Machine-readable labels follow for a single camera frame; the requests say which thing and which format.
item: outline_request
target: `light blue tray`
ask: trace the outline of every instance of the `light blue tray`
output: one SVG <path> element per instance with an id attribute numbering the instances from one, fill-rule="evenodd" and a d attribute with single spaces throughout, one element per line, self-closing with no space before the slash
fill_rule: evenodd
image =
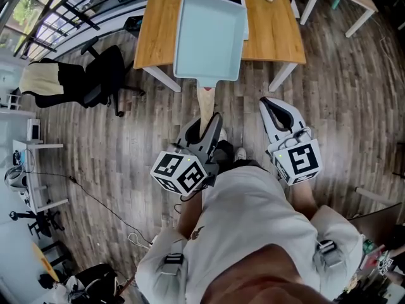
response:
<path id="1" fill-rule="evenodd" d="M 247 19 L 246 8 L 227 0 L 182 0 L 173 73 L 215 88 L 236 81 Z"/>

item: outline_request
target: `wooden handle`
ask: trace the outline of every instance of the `wooden handle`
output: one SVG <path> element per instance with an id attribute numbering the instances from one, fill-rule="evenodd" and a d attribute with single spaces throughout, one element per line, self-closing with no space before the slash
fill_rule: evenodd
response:
<path id="1" fill-rule="evenodd" d="M 197 98 L 200 105 L 201 123 L 200 137 L 203 135 L 209 120 L 214 113 L 215 89 L 214 88 L 197 88 Z"/>

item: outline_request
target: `sleeve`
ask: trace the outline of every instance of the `sleeve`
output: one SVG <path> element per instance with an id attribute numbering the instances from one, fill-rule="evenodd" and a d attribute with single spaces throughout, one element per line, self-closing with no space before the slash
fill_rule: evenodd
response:
<path id="1" fill-rule="evenodd" d="M 315 265 L 321 281 L 320 293 L 333 300 L 343 292 L 360 265 L 363 239 L 348 220 L 328 206 L 322 206 L 311 223 L 318 230 L 319 241 L 335 242 L 337 254 L 342 261 L 337 266 L 328 267 L 320 256 L 315 255 Z"/>
<path id="2" fill-rule="evenodd" d="M 152 248 L 140 261 L 135 275 L 137 285 L 142 294 L 151 304 L 180 304 L 185 303 L 185 282 L 187 278 L 187 261 L 178 265 L 174 274 L 165 272 L 166 256 L 183 253 L 187 240 L 175 229 L 162 230 Z"/>

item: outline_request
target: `beige cloth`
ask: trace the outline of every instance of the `beige cloth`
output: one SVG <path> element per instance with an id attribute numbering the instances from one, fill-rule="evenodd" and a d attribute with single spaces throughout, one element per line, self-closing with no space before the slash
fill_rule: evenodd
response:
<path id="1" fill-rule="evenodd" d="M 57 63 L 29 64 L 20 80 L 21 92 L 32 91 L 41 96 L 63 94 L 63 86 L 58 80 L 59 65 Z"/>

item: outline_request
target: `black pants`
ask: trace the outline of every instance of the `black pants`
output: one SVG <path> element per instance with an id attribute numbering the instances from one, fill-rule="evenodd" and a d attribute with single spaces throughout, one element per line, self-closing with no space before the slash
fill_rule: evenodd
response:
<path id="1" fill-rule="evenodd" d="M 219 174 L 225 171 L 232 170 L 234 168 L 244 167 L 246 165 L 252 165 L 254 167 L 260 167 L 260 164 L 256 160 L 237 160 L 234 162 L 235 152 L 234 146 L 228 141 L 220 141 L 215 149 L 213 158 L 216 160 L 217 164 L 220 165 Z"/>

